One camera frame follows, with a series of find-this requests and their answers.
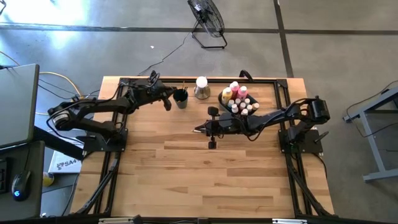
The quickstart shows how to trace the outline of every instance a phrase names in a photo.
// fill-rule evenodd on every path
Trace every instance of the computer monitor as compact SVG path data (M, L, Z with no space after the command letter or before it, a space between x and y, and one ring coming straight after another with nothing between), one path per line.
M39 65L0 70L0 149L32 140Z

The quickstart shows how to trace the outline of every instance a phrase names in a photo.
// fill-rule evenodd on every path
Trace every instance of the computer mouse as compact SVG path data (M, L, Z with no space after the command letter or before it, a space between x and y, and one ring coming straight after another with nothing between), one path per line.
M11 193L14 200L20 202L30 194L30 171L24 170L17 174L12 181Z

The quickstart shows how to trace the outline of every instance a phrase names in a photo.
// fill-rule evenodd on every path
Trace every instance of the yellow bottle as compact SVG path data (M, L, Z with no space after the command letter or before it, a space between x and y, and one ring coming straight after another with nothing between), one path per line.
M227 105L228 101L232 98L232 90L230 87L227 87L223 90L223 94L221 96L221 102L223 105Z

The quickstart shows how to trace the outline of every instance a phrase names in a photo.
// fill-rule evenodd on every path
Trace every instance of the pink bottle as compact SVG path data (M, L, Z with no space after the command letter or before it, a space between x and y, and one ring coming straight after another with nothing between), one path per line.
M238 82L232 82L231 84L229 84L229 87L232 90L232 99L235 100L236 94L238 94L239 84Z
M241 100L244 100L247 95L248 95L248 88L246 86L242 86L238 90L238 94L236 95L236 97L241 99Z

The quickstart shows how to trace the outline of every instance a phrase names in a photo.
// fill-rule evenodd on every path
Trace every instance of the fan stand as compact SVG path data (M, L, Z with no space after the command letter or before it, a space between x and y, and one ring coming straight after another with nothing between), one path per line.
M200 44L200 47L202 47L203 49L224 49L224 48L228 45L228 43L226 42L226 39L225 39L225 37L224 37L224 34L221 34L221 37L223 38L224 43L225 43L224 46L209 46L209 47L204 46L204 45L201 44L201 42L197 39L197 37L195 37L195 35L193 34L193 31L194 31L198 26L199 26L199 23L197 22L196 26L193 28L193 30L192 30L192 32L191 32L191 35L192 35L192 38L194 38L195 41L197 41L197 42Z

